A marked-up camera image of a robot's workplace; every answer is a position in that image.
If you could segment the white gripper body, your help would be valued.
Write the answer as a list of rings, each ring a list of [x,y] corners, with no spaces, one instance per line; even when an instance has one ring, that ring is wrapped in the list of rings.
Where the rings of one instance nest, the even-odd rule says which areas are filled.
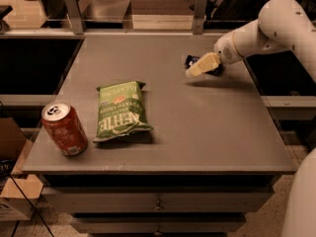
[[[238,46],[241,43],[239,36],[240,32],[234,30],[223,35],[215,43],[214,51],[223,64],[232,64],[244,58],[238,50]]]

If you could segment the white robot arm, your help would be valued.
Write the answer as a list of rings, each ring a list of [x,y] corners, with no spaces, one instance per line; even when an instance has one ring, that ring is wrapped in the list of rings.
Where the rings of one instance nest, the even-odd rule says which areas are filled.
[[[254,54],[292,52],[316,80],[316,28],[295,0],[270,0],[258,19],[222,36],[213,51],[187,64],[189,78]],[[316,149],[302,161],[290,189],[281,237],[316,237]]]

